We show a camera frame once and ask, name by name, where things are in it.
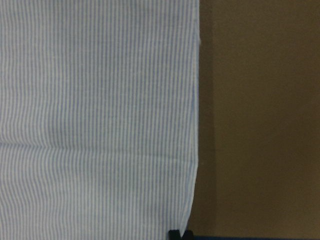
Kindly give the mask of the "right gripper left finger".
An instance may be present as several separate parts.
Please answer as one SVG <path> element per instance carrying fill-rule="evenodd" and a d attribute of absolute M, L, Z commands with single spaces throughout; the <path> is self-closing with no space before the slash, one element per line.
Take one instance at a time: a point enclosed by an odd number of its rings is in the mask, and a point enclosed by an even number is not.
<path fill-rule="evenodd" d="M 181 240 L 181 233 L 179 229 L 171 229 L 168 231 L 169 240 Z"/>

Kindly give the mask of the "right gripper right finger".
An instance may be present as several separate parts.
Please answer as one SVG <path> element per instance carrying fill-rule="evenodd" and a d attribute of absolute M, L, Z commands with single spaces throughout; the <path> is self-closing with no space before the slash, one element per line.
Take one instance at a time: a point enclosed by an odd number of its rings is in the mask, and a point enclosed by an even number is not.
<path fill-rule="evenodd" d="M 194 233 L 192 230 L 185 230 L 182 236 L 182 240 L 194 240 Z"/>

